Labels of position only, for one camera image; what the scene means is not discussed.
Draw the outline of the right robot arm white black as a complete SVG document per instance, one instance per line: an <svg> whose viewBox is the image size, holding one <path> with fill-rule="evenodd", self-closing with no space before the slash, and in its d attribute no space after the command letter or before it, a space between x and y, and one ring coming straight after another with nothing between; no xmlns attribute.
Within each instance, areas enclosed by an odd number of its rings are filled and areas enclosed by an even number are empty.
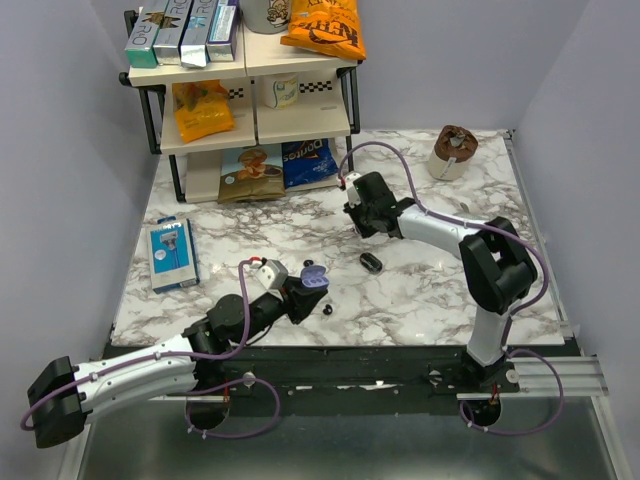
<svg viewBox="0 0 640 480"><path fill-rule="evenodd" d="M471 391L485 390L505 361L511 313L538 276L511 222L497 217L474 227L457 217L424 212L412 198L396 199L378 172L351 172L339 185L347 194L344 212L361 237L381 233L419 241L462 262L476 314L458 377Z"/></svg>

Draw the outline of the white patterned mug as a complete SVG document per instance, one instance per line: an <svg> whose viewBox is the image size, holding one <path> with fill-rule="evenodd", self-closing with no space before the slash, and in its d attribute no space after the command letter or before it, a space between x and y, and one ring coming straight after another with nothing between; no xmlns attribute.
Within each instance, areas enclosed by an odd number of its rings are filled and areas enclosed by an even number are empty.
<svg viewBox="0 0 640 480"><path fill-rule="evenodd" d="M285 109L298 100L299 76L297 73L265 75L260 80L261 100L271 109Z"/></svg>

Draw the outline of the blue doritos bag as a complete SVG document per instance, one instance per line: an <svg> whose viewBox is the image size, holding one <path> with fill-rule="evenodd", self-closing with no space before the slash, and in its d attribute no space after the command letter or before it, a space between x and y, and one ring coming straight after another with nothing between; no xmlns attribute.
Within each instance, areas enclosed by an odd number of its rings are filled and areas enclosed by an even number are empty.
<svg viewBox="0 0 640 480"><path fill-rule="evenodd" d="M281 151L286 189L317 183L338 172L328 139L284 142Z"/></svg>

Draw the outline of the orange kettle chips bag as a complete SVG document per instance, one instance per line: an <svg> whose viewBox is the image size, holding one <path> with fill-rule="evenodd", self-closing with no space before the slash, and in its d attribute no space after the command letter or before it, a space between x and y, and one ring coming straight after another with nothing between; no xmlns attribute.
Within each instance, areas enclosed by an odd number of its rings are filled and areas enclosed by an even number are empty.
<svg viewBox="0 0 640 480"><path fill-rule="evenodd" d="M356 0L293 1L280 44L343 60L367 58Z"/></svg>

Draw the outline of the teal toothpaste box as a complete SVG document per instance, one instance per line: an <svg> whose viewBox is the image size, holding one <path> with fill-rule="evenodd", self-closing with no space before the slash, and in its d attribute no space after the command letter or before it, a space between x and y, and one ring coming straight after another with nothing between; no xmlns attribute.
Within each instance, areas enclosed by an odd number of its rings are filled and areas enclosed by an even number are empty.
<svg viewBox="0 0 640 480"><path fill-rule="evenodd" d="M153 0L146 1L142 6L125 47L131 67L151 69L158 65L153 44L167 4L167 0Z"/></svg>

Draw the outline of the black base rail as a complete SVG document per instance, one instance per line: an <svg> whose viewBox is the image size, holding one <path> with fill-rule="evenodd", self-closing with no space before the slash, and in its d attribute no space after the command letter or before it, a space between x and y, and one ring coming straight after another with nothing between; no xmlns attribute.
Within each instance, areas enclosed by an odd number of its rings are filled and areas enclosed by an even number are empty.
<svg viewBox="0 0 640 480"><path fill-rule="evenodd" d="M460 346L250 347L224 362L199 361L196 387L222 386L232 414L283 416L454 415L458 395L516 393L515 366L478 367Z"/></svg>

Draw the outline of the beige black shelf rack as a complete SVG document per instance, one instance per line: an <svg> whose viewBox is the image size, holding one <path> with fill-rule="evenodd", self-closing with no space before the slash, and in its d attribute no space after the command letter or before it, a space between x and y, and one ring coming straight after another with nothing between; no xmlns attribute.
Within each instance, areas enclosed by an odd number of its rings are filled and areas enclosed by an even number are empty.
<svg viewBox="0 0 640 480"><path fill-rule="evenodd" d="M131 67L119 81L138 90L150 151L169 159L174 195L180 203L213 201L219 190L224 150L259 144L339 138L360 131L357 63L284 46L278 35L238 29L236 58L204 69L180 66ZM269 75L294 73L297 102L282 110L265 105L260 82ZM174 83L216 79L229 92L235 118L231 131L182 141L173 113Z"/></svg>

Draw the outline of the blue-purple earbud charging case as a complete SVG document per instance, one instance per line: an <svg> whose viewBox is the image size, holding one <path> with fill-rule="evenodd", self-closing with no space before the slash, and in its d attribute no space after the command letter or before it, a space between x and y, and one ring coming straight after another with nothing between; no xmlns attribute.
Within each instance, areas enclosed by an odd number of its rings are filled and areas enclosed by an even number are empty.
<svg viewBox="0 0 640 480"><path fill-rule="evenodd" d="M329 279L326 276L327 269L318 264L305 266L300 272L300 281L308 289L327 289Z"/></svg>

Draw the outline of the orange snack bag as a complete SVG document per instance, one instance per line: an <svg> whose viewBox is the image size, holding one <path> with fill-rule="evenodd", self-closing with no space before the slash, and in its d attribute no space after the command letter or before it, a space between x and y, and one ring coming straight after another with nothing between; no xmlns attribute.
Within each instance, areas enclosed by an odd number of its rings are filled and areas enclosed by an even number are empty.
<svg viewBox="0 0 640 480"><path fill-rule="evenodd" d="M184 143L235 128L229 92L219 80L175 83L172 96L174 117Z"/></svg>

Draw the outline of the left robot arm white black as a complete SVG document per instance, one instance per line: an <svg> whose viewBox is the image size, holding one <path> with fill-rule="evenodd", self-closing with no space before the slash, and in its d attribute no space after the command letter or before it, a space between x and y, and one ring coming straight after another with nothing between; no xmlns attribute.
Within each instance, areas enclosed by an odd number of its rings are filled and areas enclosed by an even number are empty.
<svg viewBox="0 0 640 480"><path fill-rule="evenodd" d="M329 281L288 276L254 301L247 293L221 297L206 316L158 344L107 360L74 364L52 360L27 390L20 420L40 449L65 443L86 425L128 404L187 393L209 395L232 386L222 364L249 339L286 316L298 324L327 295Z"/></svg>

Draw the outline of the blue silver toothpaste box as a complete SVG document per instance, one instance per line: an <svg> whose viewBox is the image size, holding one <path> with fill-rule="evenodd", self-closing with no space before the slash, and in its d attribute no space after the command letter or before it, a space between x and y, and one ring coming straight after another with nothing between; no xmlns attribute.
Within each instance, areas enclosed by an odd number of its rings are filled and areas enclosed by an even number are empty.
<svg viewBox="0 0 640 480"><path fill-rule="evenodd" d="M195 0L193 2L189 21L180 45L182 67L199 69L207 66L209 59L206 42L217 5L217 0Z"/></svg>

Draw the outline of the brown chips bag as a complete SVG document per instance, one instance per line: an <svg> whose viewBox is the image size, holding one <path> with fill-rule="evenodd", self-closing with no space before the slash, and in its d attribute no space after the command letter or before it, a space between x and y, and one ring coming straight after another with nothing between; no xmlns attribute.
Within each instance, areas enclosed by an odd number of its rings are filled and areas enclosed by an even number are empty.
<svg viewBox="0 0 640 480"><path fill-rule="evenodd" d="M280 144L223 152L217 202L269 200L285 196Z"/></svg>

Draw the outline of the blue razor package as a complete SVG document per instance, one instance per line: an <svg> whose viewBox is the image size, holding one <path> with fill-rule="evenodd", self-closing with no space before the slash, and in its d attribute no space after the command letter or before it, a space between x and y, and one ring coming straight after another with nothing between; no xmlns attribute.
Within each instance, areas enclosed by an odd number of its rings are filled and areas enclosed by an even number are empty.
<svg viewBox="0 0 640 480"><path fill-rule="evenodd" d="M161 218L144 229L151 289L161 294L200 283L192 225L188 218Z"/></svg>

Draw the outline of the grey cartoon mug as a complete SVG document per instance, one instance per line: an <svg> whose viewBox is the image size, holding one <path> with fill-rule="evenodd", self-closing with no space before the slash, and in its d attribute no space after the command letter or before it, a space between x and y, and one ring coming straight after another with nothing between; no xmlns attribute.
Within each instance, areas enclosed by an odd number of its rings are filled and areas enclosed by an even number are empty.
<svg viewBox="0 0 640 480"><path fill-rule="evenodd" d="M245 25L254 33L276 34L288 28L291 0L240 0Z"/></svg>

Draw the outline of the black earbud charging case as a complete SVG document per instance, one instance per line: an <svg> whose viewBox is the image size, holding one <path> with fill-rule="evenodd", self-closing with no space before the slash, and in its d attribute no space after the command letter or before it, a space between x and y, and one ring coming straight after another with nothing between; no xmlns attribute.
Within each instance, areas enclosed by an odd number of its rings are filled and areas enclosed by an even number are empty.
<svg viewBox="0 0 640 480"><path fill-rule="evenodd" d="M359 262L371 274L379 274L384 268L383 263L370 252L362 253L359 256Z"/></svg>

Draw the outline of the purple white toothpaste box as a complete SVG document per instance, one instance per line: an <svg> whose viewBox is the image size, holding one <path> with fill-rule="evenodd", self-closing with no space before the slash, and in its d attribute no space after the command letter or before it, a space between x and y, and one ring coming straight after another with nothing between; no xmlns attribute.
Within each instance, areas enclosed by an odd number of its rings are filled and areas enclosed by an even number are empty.
<svg viewBox="0 0 640 480"><path fill-rule="evenodd" d="M239 2L219 0L206 41L209 61L233 62L237 45Z"/></svg>

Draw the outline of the brown-topped white cup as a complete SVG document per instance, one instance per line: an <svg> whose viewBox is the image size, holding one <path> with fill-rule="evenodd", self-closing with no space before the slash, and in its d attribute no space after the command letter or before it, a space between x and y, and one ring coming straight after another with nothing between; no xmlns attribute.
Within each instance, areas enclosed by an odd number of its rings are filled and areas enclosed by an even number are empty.
<svg viewBox="0 0 640 480"><path fill-rule="evenodd" d="M477 148L478 140L469 130L456 125L444 126L427 162L429 174L441 181L460 178Z"/></svg>

